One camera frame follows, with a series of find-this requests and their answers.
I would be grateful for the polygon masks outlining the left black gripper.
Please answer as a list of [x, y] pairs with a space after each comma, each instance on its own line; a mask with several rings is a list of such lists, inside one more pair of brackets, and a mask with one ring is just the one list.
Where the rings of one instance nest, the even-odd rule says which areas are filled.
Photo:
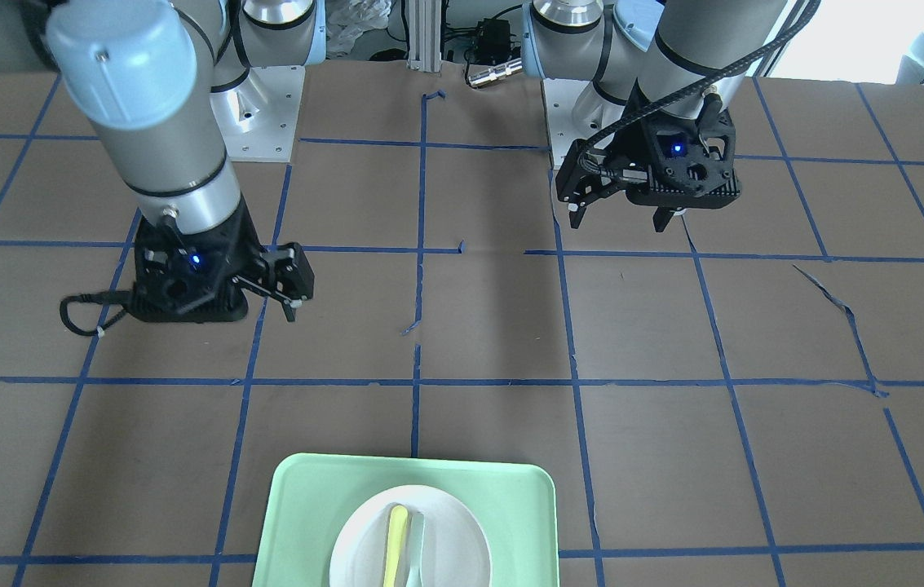
[[693, 94], [692, 118], [659, 107], [637, 90], [618, 122], [571, 142], [555, 176], [555, 196], [568, 205], [571, 229], [587, 207], [622, 191], [634, 205], [656, 208], [663, 233], [674, 212], [718, 210], [742, 193], [735, 170], [736, 126], [717, 90]]

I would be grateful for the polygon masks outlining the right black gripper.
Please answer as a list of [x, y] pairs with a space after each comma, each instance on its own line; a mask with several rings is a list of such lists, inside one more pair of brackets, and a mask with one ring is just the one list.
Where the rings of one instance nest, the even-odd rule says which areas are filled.
[[315, 297], [305, 250], [289, 242], [265, 249], [241, 201], [212, 229], [185, 234], [173, 219], [144, 220], [134, 238], [135, 279], [129, 313], [149, 323], [238, 322], [246, 293], [281, 305], [287, 322]]

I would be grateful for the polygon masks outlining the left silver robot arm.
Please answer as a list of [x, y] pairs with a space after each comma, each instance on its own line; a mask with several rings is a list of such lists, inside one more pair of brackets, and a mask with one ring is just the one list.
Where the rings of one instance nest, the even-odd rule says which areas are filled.
[[623, 192], [663, 232], [686, 210], [741, 196], [729, 105], [749, 67], [785, 47], [820, 4], [785, 1], [530, 1], [520, 58], [529, 77], [590, 83], [615, 120], [571, 141], [555, 193], [573, 229]]

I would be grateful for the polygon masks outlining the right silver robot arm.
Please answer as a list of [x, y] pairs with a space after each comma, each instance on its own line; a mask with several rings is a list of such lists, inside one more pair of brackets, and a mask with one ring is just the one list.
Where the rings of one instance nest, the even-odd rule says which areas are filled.
[[133, 285], [63, 298], [67, 330], [74, 303], [237, 322], [248, 291], [294, 322], [315, 272], [261, 242], [224, 133], [276, 126], [255, 72], [323, 62], [326, 24], [323, 1], [0, 1], [0, 75], [58, 72], [141, 213]]

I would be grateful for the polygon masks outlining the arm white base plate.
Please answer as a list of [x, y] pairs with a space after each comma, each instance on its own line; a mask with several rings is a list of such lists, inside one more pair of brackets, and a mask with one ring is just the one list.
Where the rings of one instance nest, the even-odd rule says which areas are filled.
[[552, 170], [558, 170], [571, 143], [591, 137], [603, 126], [603, 98], [592, 81], [544, 79], [545, 120]]
[[234, 88], [210, 94], [231, 160], [290, 163], [305, 74], [302, 66], [252, 69]]

